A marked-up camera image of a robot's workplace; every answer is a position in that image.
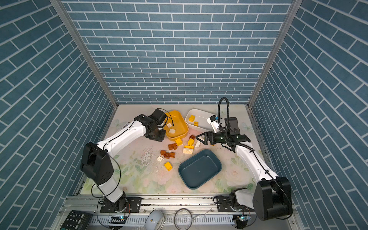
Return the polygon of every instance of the brick wall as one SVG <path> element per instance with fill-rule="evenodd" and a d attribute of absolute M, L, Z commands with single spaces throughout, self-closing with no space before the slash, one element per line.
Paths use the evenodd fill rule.
<path fill-rule="evenodd" d="M 51 226 L 112 110 L 48 0 L 0 1 L 0 229 Z"/>
<path fill-rule="evenodd" d="M 291 0 L 63 3 L 120 104 L 244 104 Z"/>
<path fill-rule="evenodd" d="M 306 229 L 368 229 L 368 4 L 304 0 L 254 112 Z"/>

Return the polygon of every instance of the white plastic container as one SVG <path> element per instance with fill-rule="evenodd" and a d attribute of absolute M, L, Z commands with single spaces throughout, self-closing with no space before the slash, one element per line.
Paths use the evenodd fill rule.
<path fill-rule="evenodd" d="M 194 121 L 198 122 L 198 126 L 194 125 L 194 122 L 190 122 L 189 118 L 190 116 L 195 116 Z M 188 126 L 194 130 L 198 130 L 201 132 L 207 132 L 213 130 L 211 125 L 207 122 L 207 118 L 212 116 L 214 114 L 208 113 L 199 109 L 191 109 L 187 116 L 185 117 L 185 122 L 188 124 Z"/>

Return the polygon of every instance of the yellow plastic container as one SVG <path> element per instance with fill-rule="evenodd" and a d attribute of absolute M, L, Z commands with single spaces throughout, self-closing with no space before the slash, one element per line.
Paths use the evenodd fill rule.
<path fill-rule="evenodd" d="M 165 113 L 166 116 L 169 118 L 167 120 L 167 124 L 171 123 L 171 125 L 172 125 L 172 121 L 170 119 L 170 115 L 171 115 L 171 117 L 174 120 L 174 126 L 169 128 L 167 125 L 165 125 L 164 130 L 166 130 L 166 136 L 171 141 L 175 141 L 178 138 L 183 139 L 188 134 L 188 131 L 189 131 L 188 125 L 186 124 L 183 116 L 181 115 L 181 113 L 179 111 L 173 110 L 173 111 L 170 111 L 169 113 Z M 169 130 L 171 128 L 175 129 L 174 134 L 169 133 Z"/>

